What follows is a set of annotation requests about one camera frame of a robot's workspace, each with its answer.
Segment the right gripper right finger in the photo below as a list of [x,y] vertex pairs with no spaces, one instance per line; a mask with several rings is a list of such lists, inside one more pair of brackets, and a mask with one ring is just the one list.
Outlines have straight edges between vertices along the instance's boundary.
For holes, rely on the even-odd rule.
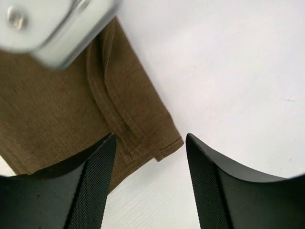
[[185,143],[201,228],[304,228],[304,175],[282,178],[257,171],[193,134]]

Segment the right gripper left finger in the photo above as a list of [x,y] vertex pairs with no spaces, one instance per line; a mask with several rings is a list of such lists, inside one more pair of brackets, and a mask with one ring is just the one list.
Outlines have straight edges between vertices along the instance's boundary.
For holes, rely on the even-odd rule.
[[3,229],[99,229],[116,153],[108,134],[89,148],[31,175],[0,178]]

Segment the brown cloth napkin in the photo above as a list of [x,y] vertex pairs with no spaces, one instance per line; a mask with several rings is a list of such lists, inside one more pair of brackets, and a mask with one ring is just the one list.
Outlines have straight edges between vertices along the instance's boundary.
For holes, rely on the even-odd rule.
[[109,133],[117,139],[110,190],[183,146],[117,19],[61,71],[1,52],[0,154],[16,174],[56,164]]

